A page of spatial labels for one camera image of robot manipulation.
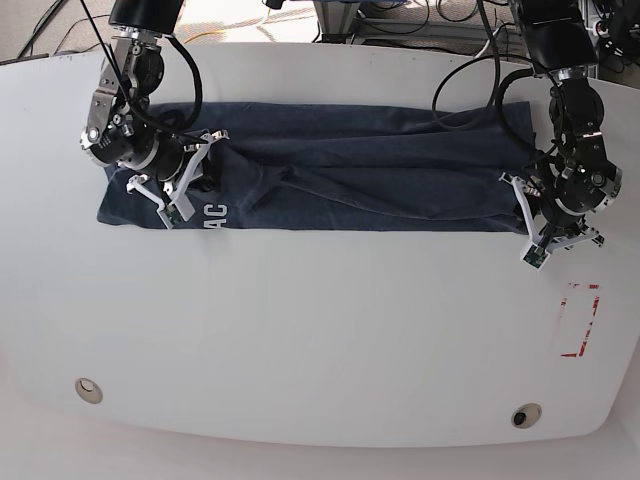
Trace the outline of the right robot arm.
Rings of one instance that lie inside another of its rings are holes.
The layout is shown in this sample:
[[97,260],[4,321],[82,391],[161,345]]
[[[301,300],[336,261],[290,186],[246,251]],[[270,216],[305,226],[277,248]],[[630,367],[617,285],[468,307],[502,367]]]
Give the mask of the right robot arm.
[[[174,35],[180,1],[118,1],[109,16],[117,30],[101,48],[105,60],[94,91],[80,145],[104,169],[131,171],[128,193],[151,201],[167,229],[190,220],[195,208],[189,187],[213,187],[205,161],[212,146],[228,139],[225,130],[190,132],[203,105],[199,69]],[[159,117],[149,112],[150,96],[160,86],[165,63],[160,39],[165,38],[186,61],[193,78],[194,103],[189,115],[171,110]]]

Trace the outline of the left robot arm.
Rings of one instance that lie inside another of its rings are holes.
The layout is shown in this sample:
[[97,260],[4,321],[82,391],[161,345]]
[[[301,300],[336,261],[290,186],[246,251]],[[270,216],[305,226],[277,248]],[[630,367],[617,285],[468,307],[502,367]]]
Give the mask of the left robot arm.
[[[585,217],[617,199],[622,171],[606,154],[604,104],[588,80],[598,57],[577,2],[512,1],[509,7],[529,65],[501,81],[495,109],[503,131],[533,158],[521,176],[503,174],[501,179],[513,188],[528,233],[521,259],[540,269],[557,250],[583,241],[603,245],[602,235]],[[503,112],[504,94],[512,83],[541,76],[552,83],[554,138],[548,152],[513,131]]]

